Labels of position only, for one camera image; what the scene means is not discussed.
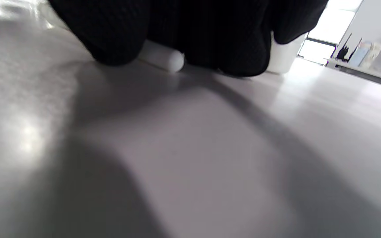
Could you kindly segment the person's right hand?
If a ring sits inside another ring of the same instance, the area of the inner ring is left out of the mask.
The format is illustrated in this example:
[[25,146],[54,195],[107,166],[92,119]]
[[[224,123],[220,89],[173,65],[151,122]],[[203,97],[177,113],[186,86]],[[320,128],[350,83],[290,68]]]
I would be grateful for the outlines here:
[[271,42],[313,30],[327,0],[50,0],[50,7],[99,63],[122,66],[144,42],[186,62],[237,77],[266,71]]

